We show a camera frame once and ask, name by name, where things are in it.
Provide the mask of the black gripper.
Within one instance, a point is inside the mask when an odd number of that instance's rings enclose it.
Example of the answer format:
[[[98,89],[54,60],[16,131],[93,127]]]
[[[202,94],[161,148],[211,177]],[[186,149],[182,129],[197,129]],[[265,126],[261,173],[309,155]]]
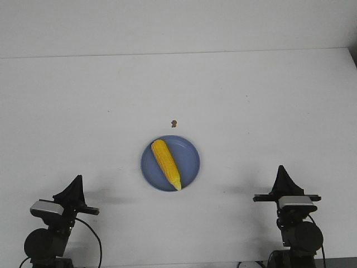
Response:
[[[304,195],[304,190],[294,183],[283,165],[278,167],[277,176],[269,194],[255,194],[254,202],[319,202],[319,195]]]
[[[54,202],[63,206],[63,216],[68,221],[69,226],[75,225],[75,218],[78,213],[97,216],[99,209],[86,206],[83,191],[83,176],[76,178],[59,194],[53,196]]]

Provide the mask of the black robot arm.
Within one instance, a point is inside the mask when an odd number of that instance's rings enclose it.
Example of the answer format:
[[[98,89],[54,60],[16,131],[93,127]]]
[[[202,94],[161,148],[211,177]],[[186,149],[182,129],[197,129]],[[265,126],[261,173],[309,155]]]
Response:
[[[47,228],[32,231],[24,242],[24,252],[32,267],[73,267],[71,258],[64,258],[65,249],[76,222],[87,226],[99,243],[99,264],[103,259],[102,243],[93,228],[77,217],[79,213],[97,216],[99,209],[89,207],[85,202],[83,176],[75,179],[53,200],[39,199],[30,213],[42,219]]]
[[[276,225],[286,247],[271,252],[267,267],[316,267],[315,255],[323,248],[324,237],[313,220],[305,219],[317,211],[315,202],[320,200],[319,195],[305,194],[282,165],[278,167],[272,190],[253,197],[254,202],[276,204]]]

